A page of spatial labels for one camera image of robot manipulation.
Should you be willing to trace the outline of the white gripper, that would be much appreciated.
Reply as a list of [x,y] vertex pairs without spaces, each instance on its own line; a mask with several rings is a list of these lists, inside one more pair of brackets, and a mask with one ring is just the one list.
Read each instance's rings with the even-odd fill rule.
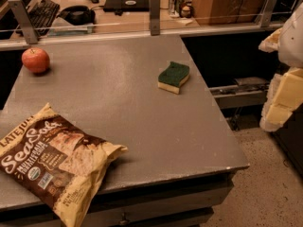
[[275,74],[269,85],[259,125],[265,131],[277,131],[303,103],[303,3],[258,49],[267,53],[278,50],[281,62],[298,67]]

